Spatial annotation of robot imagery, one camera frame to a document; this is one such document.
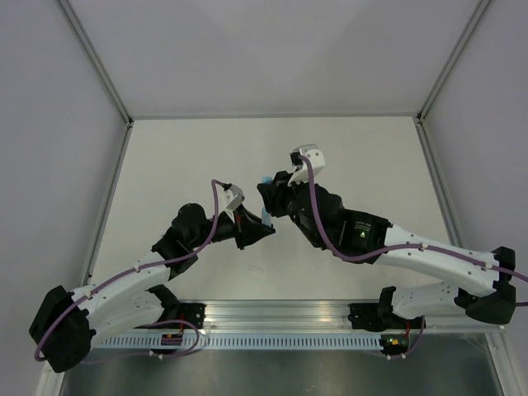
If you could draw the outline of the light blue highlighter pen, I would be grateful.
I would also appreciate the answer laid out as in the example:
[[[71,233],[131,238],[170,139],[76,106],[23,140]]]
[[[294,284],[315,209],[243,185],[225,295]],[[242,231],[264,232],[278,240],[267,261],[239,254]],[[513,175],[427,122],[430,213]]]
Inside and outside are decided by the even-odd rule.
[[[262,209],[261,220],[262,220],[262,224],[268,227],[272,227],[271,215],[267,212],[265,208]]]

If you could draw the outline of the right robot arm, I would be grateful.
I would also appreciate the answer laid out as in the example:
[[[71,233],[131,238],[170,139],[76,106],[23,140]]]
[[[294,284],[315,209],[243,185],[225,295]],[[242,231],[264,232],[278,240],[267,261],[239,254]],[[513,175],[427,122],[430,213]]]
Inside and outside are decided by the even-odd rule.
[[[329,250],[344,262],[403,268],[435,280],[384,287],[377,302],[352,304],[354,329],[418,328],[428,315],[463,314],[492,325],[511,321],[517,304],[513,250],[471,252],[421,238],[385,218],[346,209],[340,196],[319,185],[289,179],[288,172],[278,172],[257,190],[270,216],[289,217],[314,248]]]

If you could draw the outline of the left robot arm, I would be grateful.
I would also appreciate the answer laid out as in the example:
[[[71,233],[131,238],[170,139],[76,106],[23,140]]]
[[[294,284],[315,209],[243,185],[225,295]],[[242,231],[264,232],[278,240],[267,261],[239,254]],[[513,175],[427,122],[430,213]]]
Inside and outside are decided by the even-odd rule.
[[[154,323],[171,328],[181,317],[180,302],[166,284],[197,262],[201,247],[233,240],[243,250],[274,233],[267,212],[255,215],[239,205],[209,219],[196,203],[182,206],[165,234],[132,267],[100,284],[75,290],[58,285],[47,292],[29,328],[35,359],[61,373],[122,332]]]

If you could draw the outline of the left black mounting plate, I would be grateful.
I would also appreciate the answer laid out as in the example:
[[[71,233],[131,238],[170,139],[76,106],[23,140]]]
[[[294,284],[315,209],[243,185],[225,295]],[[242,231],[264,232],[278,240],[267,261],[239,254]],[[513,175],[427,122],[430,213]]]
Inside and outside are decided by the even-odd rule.
[[[202,329],[205,320],[206,305],[202,303],[177,303],[169,305],[162,312],[158,323],[182,320],[193,324],[196,328]]]

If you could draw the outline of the black mounting plate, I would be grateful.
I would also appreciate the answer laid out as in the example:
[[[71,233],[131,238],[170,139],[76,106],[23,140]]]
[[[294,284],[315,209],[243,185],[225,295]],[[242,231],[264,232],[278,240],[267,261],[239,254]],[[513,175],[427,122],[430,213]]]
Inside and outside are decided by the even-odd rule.
[[[182,320],[193,324],[196,328],[202,329],[205,320],[206,305],[202,303],[177,303],[169,305],[162,312],[158,323]]]
[[[377,303],[354,303],[348,305],[348,320],[355,330],[383,332],[387,330],[420,329],[422,319],[401,318],[390,309],[380,309]]]

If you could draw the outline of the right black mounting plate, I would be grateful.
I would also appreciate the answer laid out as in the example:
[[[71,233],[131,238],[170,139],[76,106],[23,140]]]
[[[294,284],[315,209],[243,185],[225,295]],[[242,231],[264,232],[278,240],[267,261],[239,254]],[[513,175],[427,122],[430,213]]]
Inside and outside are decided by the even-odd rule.
[[[401,318],[390,309],[380,309],[377,303],[354,303],[348,305],[348,320],[355,330],[383,332],[387,330],[420,329],[422,319]]]

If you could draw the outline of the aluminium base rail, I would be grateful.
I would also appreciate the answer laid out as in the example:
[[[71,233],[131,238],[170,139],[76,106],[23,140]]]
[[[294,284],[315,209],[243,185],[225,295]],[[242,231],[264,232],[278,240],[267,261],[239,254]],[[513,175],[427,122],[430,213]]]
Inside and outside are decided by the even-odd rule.
[[[350,304],[374,303],[372,299],[330,300],[184,300],[204,304],[200,316],[206,332],[365,332],[354,330],[348,320]],[[506,327],[477,322],[463,314],[428,314],[425,334],[503,333]]]

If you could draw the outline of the left aluminium frame post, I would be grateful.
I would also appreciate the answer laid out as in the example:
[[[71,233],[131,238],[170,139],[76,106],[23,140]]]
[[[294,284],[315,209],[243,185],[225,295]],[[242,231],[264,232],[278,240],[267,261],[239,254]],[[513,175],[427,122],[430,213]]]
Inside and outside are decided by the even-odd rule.
[[[134,122],[133,117],[118,93],[110,74],[107,72],[104,63],[102,62],[100,55],[97,53],[97,50],[83,26],[73,4],[69,0],[57,0],[54,1],[54,3],[61,12],[63,19],[67,23],[75,40],[78,42],[81,51],[86,56],[88,63],[95,72],[97,79],[105,91],[105,94],[108,96],[111,104],[125,123],[126,128],[129,128]]]

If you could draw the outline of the aluminium frame post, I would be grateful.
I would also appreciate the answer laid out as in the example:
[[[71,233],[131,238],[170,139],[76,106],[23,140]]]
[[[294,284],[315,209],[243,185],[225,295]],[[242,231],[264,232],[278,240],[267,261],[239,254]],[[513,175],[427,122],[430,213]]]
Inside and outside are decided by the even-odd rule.
[[[415,116],[418,124],[422,124],[430,113],[436,99],[441,94],[441,91],[447,83],[450,75],[453,73],[455,66],[460,61],[462,54],[471,41],[475,31],[479,28],[480,22],[483,20],[490,6],[493,4],[492,0],[477,1],[473,11],[468,20],[464,24],[464,28],[457,37],[457,40],[451,49],[446,61],[443,63],[440,72],[438,73],[435,82],[431,86],[430,91],[422,103],[419,111]]]
[[[63,19],[67,23],[75,40],[78,42],[81,51],[86,56],[88,63],[95,72],[97,79],[105,91],[105,94],[108,96],[111,104],[125,123],[126,128],[129,128],[134,122],[133,117],[118,93],[110,74],[107,72],[104,63],[102,62],[100,55],[97,53],[97,50],[83,26],[73,4],[69,0],[57,0],[54,1],[54,3],[61,12]]]

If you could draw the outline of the right aluminium frame post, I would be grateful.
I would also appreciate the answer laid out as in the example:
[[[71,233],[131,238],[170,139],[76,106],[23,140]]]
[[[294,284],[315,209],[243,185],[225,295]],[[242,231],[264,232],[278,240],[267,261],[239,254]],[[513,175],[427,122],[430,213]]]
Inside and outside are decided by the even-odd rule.
[[[451,49],[446,61],[443,63],[440,72],[438,73],[435,82],[431,86],[430,91],[422,103],[419,111],[415,116],[418,124],[422,124],[430,113],[436,99],[441,94],[441,91],[447,83],[450,75],[453,73],[455,66],[460,61],[462,54],[471,41],[475,31],[479,28],[480,22],[483,20],[490,6],[493,4],[492,0],[477,1],[473,11],[468,20],[464,24],[464,28],[457,37],[457,40]]]

